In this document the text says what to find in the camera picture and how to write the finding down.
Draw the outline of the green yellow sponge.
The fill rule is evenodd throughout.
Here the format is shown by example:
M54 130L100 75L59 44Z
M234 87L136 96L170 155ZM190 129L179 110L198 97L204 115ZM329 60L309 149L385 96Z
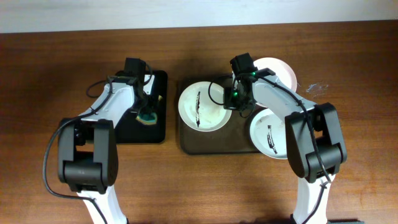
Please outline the green yellow sponge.
M162 101L163 97L159 95L159 105L160 102ZM157 110L151 114L145 114L145 115L138 115L136 116L136 121L140 122L143 125L146 126L152 126L157 124L157 120L158 120L158 110L159 107L157 108Z

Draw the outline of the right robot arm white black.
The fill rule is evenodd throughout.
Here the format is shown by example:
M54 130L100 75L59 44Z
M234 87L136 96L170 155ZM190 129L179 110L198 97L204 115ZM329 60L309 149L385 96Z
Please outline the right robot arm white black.
M285 124L287 160L298 177L297 203L291 223L328 223L331 184L347 151L336 108L316 104L285 86L276 72L258 69L249 53L230 60L233 84L224 91L227 110L269 108Z

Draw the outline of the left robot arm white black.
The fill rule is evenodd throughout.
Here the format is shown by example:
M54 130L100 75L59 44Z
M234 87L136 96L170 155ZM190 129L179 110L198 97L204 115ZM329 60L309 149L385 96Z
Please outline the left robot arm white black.
M155 125L160 97L146 93L154 79L151 67L127 58L124 69L108 77L104 91L58 132L58 177L83 200L94 223L128 223L114 184L118 174L115 127L126 112L144 125Z

